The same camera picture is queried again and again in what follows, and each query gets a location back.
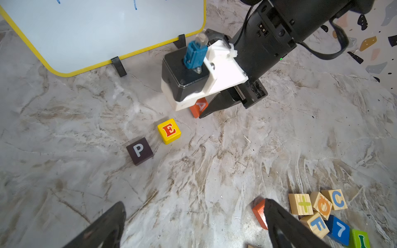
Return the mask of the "wooden plus block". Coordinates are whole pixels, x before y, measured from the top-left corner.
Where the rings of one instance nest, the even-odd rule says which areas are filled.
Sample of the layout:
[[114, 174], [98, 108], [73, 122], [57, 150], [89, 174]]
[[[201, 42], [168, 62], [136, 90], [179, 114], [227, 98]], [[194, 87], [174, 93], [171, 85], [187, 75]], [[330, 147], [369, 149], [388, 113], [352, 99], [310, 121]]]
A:
[[291, 213], [298, 216], [313, 215], [313, 208], [309, 194], [289, 194], [288, 195]]

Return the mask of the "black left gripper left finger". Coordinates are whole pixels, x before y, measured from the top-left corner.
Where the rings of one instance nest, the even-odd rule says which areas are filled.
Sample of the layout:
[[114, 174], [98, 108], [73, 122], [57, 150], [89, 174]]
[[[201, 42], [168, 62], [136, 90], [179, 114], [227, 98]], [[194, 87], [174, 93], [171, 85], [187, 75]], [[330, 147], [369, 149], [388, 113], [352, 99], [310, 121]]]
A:
[[94, 223], [72, 239], [66, 248], [119, 248], [124, 233], [126, 210], [123, 202], [115, 203]]

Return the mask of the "wooden C block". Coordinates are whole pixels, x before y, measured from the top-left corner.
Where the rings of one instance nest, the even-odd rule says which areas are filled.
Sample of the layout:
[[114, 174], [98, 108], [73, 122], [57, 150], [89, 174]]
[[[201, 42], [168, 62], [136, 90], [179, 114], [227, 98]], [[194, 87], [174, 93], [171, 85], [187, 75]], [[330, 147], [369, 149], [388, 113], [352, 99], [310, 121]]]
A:
[[321, 193], [332, 203], [333, 210], [347, 209], [347, 202], [340, 189], [336, 190], [321, 190]]

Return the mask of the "wooden F block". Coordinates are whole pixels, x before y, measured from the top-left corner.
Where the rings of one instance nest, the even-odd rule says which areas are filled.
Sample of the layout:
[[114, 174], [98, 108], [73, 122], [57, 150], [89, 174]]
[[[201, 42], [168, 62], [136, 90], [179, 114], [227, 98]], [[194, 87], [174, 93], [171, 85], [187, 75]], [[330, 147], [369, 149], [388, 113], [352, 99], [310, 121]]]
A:
[[323, 239], [330, 232], [319, 212], [302, 217], [300, 222], [320, 239]]

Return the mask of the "yellow E block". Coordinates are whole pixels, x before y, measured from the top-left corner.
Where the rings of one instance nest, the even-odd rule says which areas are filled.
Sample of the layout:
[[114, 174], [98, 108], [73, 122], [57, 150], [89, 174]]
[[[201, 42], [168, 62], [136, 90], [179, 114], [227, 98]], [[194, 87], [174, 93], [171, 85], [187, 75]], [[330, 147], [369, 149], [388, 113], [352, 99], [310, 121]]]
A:
[[176, 121], [172, 118], [157, 126], [163, 142], [168, 145], [179, 139], [182, 135]]

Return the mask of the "wooden Q block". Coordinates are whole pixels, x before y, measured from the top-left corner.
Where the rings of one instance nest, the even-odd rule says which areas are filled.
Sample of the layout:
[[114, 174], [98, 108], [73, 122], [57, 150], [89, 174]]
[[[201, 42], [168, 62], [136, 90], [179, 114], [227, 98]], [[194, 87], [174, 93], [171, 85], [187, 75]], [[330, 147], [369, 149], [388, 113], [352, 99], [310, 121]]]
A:
[[318, 212], [324, 220], [329, 219], [332, 211], [332, 203], [322, 193], [312, 192], [310, 194], [312, 208]]

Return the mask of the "red R block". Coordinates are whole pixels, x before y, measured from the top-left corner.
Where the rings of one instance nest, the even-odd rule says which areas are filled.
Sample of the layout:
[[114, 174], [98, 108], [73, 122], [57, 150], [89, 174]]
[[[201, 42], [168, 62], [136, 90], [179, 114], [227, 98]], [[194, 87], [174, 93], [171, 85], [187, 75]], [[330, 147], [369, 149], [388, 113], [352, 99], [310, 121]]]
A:
[[261, 198], [261, 197], [255, 199], [253, 201], [252, 211], [253, 211], [253, 214], [255, 215], [259, 225], [261, 226], [261, 228], [264, 230], [268, 230], [266, 217], [264, 214], [265, 204], [266, 204], [266, 199]]

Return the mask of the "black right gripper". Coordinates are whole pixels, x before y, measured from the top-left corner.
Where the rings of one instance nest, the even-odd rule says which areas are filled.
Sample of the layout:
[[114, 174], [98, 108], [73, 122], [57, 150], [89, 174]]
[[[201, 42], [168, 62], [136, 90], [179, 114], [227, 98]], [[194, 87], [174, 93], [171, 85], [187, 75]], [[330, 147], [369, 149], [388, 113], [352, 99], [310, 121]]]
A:
[[260, 80], [248, 80], [245, 83], [234, 86], [233, 89], [226, 89], [218, 93], [200, 114], [199, 118], [205, 118], [214, 112], [228, 109], [239, 103], [242, 103], [244, 108], [248, 109], [267, 96], [268, 92]]

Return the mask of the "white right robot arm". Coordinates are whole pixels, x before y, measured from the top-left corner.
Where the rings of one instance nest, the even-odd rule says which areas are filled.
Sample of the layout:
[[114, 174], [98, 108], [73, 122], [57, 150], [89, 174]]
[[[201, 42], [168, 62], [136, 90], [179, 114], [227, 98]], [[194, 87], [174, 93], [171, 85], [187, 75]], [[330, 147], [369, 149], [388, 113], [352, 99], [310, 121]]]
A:
[[[334, 19], [348, 11], [368, 13], [373, 1], [244, 1], [249, 5], [242, 28], [232, 38], [238, 51], [236, 61], [247, 74], [248, 80], [216, 94], [208, 107], [200, 114], [204, 118], [214, 112], [228, 109], [241, 103], [250, 108], [265, 97], [268, 92], [260, 77], [282, 58], [301, 45], [321, 60], [332, 60], [348, 47], [345, 31], [334, 24]], [[326, 21], [334, 28], [340, 51], [332, 54], [316, 52], [305, 44], [305, 39], [319, 29]]]

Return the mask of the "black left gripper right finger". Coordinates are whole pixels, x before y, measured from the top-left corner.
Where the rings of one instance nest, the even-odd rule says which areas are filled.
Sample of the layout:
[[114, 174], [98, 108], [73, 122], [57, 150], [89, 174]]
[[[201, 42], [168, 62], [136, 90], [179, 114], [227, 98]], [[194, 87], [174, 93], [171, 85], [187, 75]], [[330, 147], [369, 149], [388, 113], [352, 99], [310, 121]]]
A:
[[264, 215], [274, 248], [329, 247], [273, 199], [265, 199]]

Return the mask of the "green I block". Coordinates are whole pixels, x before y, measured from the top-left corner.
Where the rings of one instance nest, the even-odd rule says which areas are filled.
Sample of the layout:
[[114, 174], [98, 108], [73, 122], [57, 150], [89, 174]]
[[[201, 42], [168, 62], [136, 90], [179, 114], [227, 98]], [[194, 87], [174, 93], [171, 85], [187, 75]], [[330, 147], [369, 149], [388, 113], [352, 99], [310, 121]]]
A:
[[368, 233], [365, 231], [351, 229], [349, 236], [349, 248], [370, 248]]

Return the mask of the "yellow framed whiteboard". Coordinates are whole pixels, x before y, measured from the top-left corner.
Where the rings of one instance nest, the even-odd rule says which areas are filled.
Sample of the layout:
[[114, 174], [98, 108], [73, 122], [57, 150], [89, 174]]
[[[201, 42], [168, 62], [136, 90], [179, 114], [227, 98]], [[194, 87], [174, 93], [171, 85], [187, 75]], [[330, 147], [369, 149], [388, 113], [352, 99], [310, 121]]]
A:
[[205, 1], [1, 1], [1, 15], [53, 74], [75, 76], [201, 32]]

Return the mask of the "black P block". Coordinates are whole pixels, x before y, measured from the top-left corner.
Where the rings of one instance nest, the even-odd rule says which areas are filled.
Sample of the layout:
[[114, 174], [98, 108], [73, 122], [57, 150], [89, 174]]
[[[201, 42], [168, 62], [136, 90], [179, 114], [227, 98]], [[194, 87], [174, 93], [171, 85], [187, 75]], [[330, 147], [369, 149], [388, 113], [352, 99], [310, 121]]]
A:
[[137, 139], [126, 147], [135, 166], [142, 164], [154, 156], [154, 153], [145, 137]]

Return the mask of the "orange A block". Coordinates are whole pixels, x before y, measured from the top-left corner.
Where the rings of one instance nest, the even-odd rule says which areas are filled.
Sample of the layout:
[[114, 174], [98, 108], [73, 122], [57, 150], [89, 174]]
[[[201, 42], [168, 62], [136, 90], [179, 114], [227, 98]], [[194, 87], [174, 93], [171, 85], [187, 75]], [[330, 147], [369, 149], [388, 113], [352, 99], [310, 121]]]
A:
[[206, 98], [201, 98], [196, 101], [196, 103], [189, 107], [194, 118], [199, 118], [199, 116], [204, 112], [204, 110], [208, 107], [208, 102]]

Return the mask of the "blue 7 block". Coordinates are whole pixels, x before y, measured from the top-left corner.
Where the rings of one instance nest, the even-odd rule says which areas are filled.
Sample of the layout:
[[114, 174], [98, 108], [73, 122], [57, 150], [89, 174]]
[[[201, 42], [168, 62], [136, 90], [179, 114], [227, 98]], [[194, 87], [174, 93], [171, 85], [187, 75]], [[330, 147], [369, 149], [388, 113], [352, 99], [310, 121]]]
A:
[[327, 235], [337, 243], [348, 247], [350, 227], [333, 215], [330, 215], [329, 219], [326, 220], [325, 223], [329, 229], [329, 233]]

